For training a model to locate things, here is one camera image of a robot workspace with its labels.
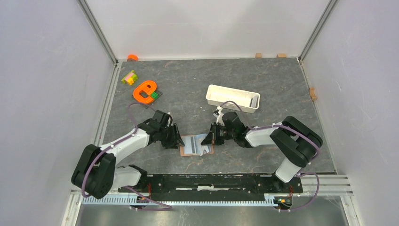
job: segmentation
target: white plastic box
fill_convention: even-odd
[[[223,86],[209,85],[206,99],[209,105],[219,106],[223,102],[232,100],[238,104],[242,111],[254,113],[259,108],[259,93],[232,89]],[[227,103],[223,108],[239,111],[236,105]]]

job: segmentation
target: wall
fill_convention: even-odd
[[[399,1],[339,1],[304,60],[337,168],[367,226],[397,225]]]
[[[0,225],[60,225],[112,63],[76,1],[0,4]]]
[[[299,56],[328,0],[87,0],[117,58]]]

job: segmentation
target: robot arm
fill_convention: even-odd
[[[184,146],[172,117],[162,111],[156,111],[152,119],[138,124],[138,129],[102,146],[88,145],[83,150],[78,165],[72,175],[72,183],[82,188],[83,178],[89,165],[105,148],[111,147],[101,156],[96,166],[90,171],[85,191],[97,199],[104,197],[112,188],[134,186],[141,173],[135,167],[116,169],[116,165],[138,149],[160,141],[165,149],[176,149]]]
[[[239,119],[237,113],[221,113],[218,107],[214,112],[217,121],[211,125],[207,137],[201,145],[222,145],[224,140],[233,139],[239,146],[252,148],[259,145],[277,145],[285,155],[285,159],[279,168],[273,173],[278,181],[288,183],[296,173],[313,159],[317,150],[308,141],[282,127],[289,127],[304,135],[317,147],[321,147],[323,140],[319,135],[306,127],[303,123],[292,116],[286,117],[282,122],[266,129],[250,129]]]

